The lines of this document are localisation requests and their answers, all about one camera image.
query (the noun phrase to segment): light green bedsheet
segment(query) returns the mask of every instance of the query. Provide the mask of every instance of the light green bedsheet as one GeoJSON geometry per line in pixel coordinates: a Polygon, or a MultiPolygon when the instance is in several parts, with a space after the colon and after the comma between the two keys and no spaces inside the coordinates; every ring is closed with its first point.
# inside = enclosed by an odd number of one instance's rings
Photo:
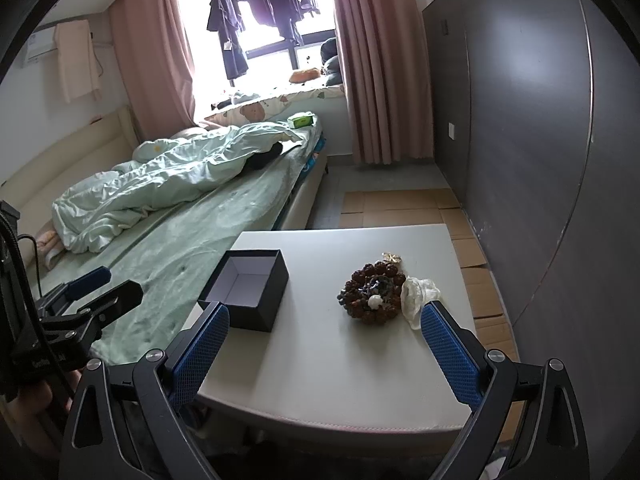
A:
{"type": "Polygon", "coordinates": [[[305,139],[303,146],[293,148],[263,170],[237,177],[195,202],[151,213],[124,230],[99,254],[67,253],[43,277],[43,292],[95,267],[108,267],[111,283],[84,301],[75,302],[69,314],[125,280],[139,282],[145,295],[139,307],[104,330],[93,350],[110,364],[123,364],[139,360],[151,348],[165,348],[240,233],[273,227],[318,142],[318,118],[313,126],[295,132],[305,139]]]}

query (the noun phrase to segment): upholstered headboard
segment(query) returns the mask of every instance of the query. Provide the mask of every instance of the upholstered headboard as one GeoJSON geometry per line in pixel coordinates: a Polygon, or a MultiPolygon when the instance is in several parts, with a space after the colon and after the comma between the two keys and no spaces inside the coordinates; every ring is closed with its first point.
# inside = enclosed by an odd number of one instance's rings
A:
{"type": "MultiPolygon", "coordinates": [[[[0,200],[20,211],[18,232],[35,235],[51,220],[51,203],[67,188],[99,171],[131,159],[138,145],[129,107],[59,140],[20,168],[0,187],[0,200]]],[[[25,264],[33,247],[20,244],[25,264]]]]}

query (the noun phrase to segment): air conditioner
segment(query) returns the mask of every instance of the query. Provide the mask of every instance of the air conditioner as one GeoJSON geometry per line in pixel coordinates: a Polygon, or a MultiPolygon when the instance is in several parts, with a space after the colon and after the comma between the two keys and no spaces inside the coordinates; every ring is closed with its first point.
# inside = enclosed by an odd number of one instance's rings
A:
{"type": "Polygon", "coordinates": [[[25,65],[36,62],[43,54],[56,49],[56,42],[53,39],[55,30],[56,27],[44,28],[29,36],[26,45],[26,54],[24,56],[25,65]]]}

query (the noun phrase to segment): open gift box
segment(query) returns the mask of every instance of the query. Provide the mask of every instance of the open gift box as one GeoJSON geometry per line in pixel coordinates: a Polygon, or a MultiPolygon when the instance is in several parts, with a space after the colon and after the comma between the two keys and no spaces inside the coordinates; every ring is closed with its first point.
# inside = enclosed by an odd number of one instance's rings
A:
{"type": "Polygon", "coordinates": [[[278,250],[227,251],[205,285],[198,304],[219,301],[235,328],[270,332],[289,272],[278,250]]]}

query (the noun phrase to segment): wardrobe door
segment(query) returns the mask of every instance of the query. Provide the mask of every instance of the wardrobe door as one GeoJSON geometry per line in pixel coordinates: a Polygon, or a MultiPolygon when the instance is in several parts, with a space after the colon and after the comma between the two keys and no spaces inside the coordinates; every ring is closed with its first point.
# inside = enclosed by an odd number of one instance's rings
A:
{"type": "Polygon", "coordinates": [[[565,362],[603,478],[640,427],[640,66],[590,0],[593,142],[572,220],[514,324],[520,357],[565,362]]]}
{"type": "Polygon", "coordinates": [[[471,82],[466,211],[512,322],[575,203],[590,126],[579,0],[465,0],[471,82]]]}
{"type": "Polygon", "coordinates": [[[469,72],[461,0],[435,0],[423,12],[429,49],[435,161],[465,203],[470,133],[469,72]]]}

